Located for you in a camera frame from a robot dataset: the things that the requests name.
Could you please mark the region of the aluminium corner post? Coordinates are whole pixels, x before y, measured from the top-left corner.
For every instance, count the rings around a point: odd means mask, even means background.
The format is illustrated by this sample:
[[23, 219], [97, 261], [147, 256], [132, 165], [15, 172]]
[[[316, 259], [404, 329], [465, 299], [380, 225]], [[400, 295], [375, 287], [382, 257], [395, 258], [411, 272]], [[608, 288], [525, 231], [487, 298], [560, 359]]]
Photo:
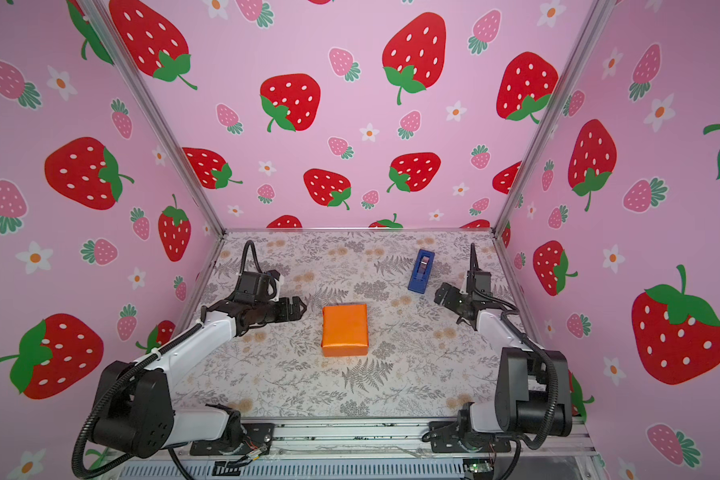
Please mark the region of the aluminium corner post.
[[82, 0], [80, 4], [83, 11], [88, 15], [94, 31], [111, 55], [114, 65], [119, 70], [125, 84], [137, 101], [160, 146], [168, 154], [189, 195], [193, 198], [213, 234], [218, 238], [223, 238], [226, 233], [225, 227], [197, 180], [178, 140], [162, 114], [159, 104], [145, 84], [142, 73], [136, 67], [126, 45], [116, 32], [114, 23], [109, 16], [108, 3], [106, 1]]
[[616, 1], [594, 1], [589, 13], [585, 17], [579, 37], [573, 44], [564, 69], [562, 70], [555, 92], [545, 113], [540, 120], [535, 133], [531, 137], [528, 149], [523, 158], [518, 174], [510, 189], [505, 206], [502, 208], [497, 223], [493, 227], [493, 236], [498, 239], [503, 233], [506, 224], [519, 202], [528, 178], [533, 173], [536, 163], [542, 156], [546, 144], [549, 142], [552, 130], [557, 125], [562, 114], [564, 101], [576, 86], [577, 81], [586, 66], [588, 59], [596, 46], [608, 19], [616, 6]]

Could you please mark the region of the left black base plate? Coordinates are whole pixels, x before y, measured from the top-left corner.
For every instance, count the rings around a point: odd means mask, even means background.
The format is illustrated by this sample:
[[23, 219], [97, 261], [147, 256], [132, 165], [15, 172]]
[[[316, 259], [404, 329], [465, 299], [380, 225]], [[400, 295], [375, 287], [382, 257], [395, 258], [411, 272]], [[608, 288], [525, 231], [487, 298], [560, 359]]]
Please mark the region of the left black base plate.
[[274, 437], [274, 423], [244, 422], [236, 424], [230, 433], [217, 440], [201, 440], [192, 443], [191, 456], [242, 457], [251, 452], [267, 455]]

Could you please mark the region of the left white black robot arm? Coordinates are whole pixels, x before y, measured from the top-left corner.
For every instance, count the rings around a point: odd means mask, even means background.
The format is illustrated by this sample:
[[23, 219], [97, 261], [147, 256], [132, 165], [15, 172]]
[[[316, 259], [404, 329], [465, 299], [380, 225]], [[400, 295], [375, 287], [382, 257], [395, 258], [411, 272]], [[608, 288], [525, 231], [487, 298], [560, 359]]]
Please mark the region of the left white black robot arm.
[[300, 320], [300, 297], [253, 304], [220, 300], [201, 309], [187, 331], [130, 362], [102, 372], [96, 399], [75, 444], [95, 443], [128, 458], [148, 458], [170, 447], [210, 442], [233, 452], [245, 442], [241, 414], [220, 404], [177, 411], [172, 394], [188, 373], [223, 344], [271, 323]]

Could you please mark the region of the aluminium front frame rail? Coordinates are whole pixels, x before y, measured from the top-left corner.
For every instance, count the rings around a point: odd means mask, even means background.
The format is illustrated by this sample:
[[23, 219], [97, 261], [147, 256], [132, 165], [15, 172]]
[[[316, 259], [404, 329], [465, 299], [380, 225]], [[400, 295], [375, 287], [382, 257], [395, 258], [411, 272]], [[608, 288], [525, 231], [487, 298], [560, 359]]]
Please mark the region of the aluminium front frame rail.
[[193, 456], [187, 446], [169, 455], [134, 459], [107, 473], [109, 479], [606, 479], [590, 436], [576, 421], [567, 437], [552, 437], [538, 450], [512, 446], [467, 452], [448, 444], [443, 452], [422, 438], [437, 418], [272, 418], [269, 450], [234, 468], [232, 455]]

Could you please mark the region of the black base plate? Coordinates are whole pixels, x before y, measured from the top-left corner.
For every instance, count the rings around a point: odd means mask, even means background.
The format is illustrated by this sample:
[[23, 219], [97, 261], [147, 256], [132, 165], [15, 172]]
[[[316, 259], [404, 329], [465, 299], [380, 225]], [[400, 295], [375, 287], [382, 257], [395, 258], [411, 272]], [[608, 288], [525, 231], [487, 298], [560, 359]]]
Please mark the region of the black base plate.
[[201, 440], [192, 443], [191, 456], [242, 457], [251, 452], [267, 455], [274, 437], [274, 423], [244, 422], [236, 424], [230, 433], [217, 440]]
[[435, 453], [509, 453], [511, 442], [492, 433], [477, 433], [469, 425], [453, 421], [432, 421], [421, 441]]

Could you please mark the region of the left aluminium corner post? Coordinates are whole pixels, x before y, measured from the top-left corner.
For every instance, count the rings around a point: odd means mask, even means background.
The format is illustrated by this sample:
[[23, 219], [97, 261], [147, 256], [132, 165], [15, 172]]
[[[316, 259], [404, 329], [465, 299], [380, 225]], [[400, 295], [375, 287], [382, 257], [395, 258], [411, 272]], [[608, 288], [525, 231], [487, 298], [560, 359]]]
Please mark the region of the left aluminium corner post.
[[162, 114], [159, 104], [145, 84], [142, 73], [136, 67], [126, 45], [116, 32], [114, 23], [109, 16], [108, 3], [106, 1], [82, 0], [80, 4], [83, 11], [88, 15], [94, 31], [111, 55], [114, 65], [119, 70], [125, 84], [137, 101], [160, 146], [168, 154], [189, 195], [193, 198], [213, 234], [218, 238], [223, 238], [226, 233], [225, 227], [197, 180], [178, 140]]

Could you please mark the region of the right aluminium corner post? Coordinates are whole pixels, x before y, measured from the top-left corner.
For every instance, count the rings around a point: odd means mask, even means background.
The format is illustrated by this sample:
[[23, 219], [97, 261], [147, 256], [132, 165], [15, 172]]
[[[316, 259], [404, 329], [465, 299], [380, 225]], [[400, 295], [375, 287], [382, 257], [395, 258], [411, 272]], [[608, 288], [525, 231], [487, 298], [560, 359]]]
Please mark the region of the right aluminium corner post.
[[616, 1], [594, 1], [589, 13], [585, 17], [579, 37], [573, 44], [564, 69], [562, 70], [555, 92], [545, 113], [540, 120], [535, 133], [531, 137], [528, 149], [523, 158], [518, 174], [510, 189], [505, 206], [502, 208], [497, 223], [493, 227], [493, 236], [498, 239], [503, 233], [506, 224], [519, 202], [528, 178], [533, 173], [536, 163], [542, 156], [546, 144], [549, 142], [552, 130], [557, 125], [562, 114], [564, 101], [576, 86], [577, 81], [586, 66], [588, 59], [596, 46], [608, 19], [616, 6]]

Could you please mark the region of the blue tape dispenser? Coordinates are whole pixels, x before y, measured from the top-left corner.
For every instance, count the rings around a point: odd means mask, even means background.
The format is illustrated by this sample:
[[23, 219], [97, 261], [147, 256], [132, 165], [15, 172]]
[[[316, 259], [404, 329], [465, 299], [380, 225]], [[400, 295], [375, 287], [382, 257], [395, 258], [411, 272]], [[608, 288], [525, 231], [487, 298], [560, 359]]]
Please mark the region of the blue tape dispenser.
[[408, 289], [412, 292], [424, 294], [429, 283], [435, 253], [420, 249], [416, 256], [413, 270], [408, 283]]

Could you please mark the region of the orange yellow wrapping paper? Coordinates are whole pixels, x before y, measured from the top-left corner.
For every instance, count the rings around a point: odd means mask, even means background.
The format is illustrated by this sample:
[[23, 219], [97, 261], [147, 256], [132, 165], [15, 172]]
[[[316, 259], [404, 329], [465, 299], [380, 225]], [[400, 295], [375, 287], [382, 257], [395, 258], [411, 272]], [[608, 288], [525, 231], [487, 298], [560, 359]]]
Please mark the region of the orange yellow wrapping paper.
[[369, 350], [366, 304], [325, 306], [321, 348], [324, 357], [366, 356]]

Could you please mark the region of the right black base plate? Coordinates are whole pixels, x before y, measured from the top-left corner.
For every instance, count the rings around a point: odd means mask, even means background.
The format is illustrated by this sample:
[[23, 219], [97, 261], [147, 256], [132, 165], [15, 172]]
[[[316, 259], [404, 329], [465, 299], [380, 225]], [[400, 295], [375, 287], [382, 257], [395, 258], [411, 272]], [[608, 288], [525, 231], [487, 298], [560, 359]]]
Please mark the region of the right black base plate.
[[432, 421], [421, 441], [435, 453], [509, 453], [511, 442], [492, 433], [477, 433], [469, 425], [453, 421]]

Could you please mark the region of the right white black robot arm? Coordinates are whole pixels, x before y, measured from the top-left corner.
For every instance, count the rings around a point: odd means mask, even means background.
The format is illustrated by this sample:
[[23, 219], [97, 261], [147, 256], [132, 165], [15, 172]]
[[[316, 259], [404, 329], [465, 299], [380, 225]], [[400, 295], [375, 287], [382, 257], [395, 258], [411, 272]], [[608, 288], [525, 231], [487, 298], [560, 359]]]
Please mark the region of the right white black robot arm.
[[511, 318], [520, 314], [508, 301], [483, 290], [462, 291], [442, 284], [434, 301], [458, 315], [476, 333], [501, 350], [494, 397], [466, 403], [457, 420], [427, 434], [432, 442], [460, 443], [479, 450], [495, 442], [517, 441], [540, 449], [549, 437], [567, 437], [573, 428], [566, 357], [538, 345]]

